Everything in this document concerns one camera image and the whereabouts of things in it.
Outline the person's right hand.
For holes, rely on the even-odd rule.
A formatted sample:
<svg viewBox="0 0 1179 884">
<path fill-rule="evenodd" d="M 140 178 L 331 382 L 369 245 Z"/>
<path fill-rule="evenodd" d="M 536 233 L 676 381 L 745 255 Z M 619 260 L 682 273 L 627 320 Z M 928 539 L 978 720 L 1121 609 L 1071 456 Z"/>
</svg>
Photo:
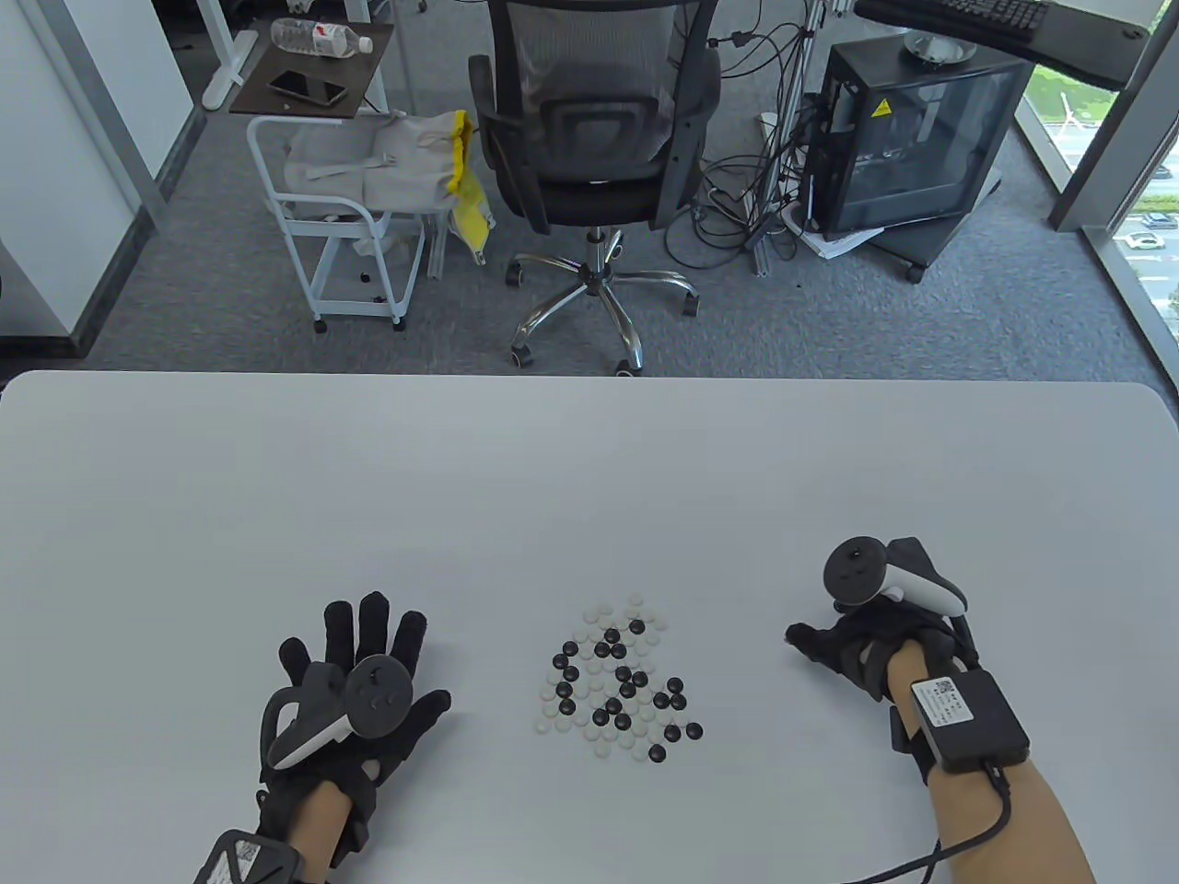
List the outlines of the person's right hand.
<svg viewBox="0 0 1179 884">
<path fill-rule="evenodd" d="M 847 608 L 828 631 L 791 624 L 784 639 L 809 661 L 847 678 L 876 702 L 895 699 L 888 669 L 893 657 L 909 641 L 921 647 L 931 677 L 980 669 L 976 649 L 951 622 L 905 601 L 876 598 Z"/>
</svg>

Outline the person's left hand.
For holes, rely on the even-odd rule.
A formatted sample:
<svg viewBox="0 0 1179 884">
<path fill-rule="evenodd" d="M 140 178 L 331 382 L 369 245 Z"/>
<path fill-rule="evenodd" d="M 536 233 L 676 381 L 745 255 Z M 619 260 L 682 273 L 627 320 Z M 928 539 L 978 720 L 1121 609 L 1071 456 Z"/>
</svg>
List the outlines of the person's left hand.
<svg viewBox="0 0 1179 884">
<path fill-rule="evenodd" d="M 322 665 L 350 675 L 368 657 L 387 654 L 404 666 L 409 677 L 415 675 L 428 628 L 421 611 L 402 614 L 391 634 L 388 599 L 370 592 L 358 602 L 358 611 L 349 601 L 337 600 L 325 607 L 323 619 Z M 450 693 L 434 690 L 421 695 L 389 734 L 375 739 L 354 734 L 341 743 L 330 741 L 285 770 L 263 766 L 257 834 L 286 843 L 299 853 L 298 880 L 327 880 L 347 855 L 365 847 L 378 807 L 378 789 L 450 707 Z"/>
</svg>

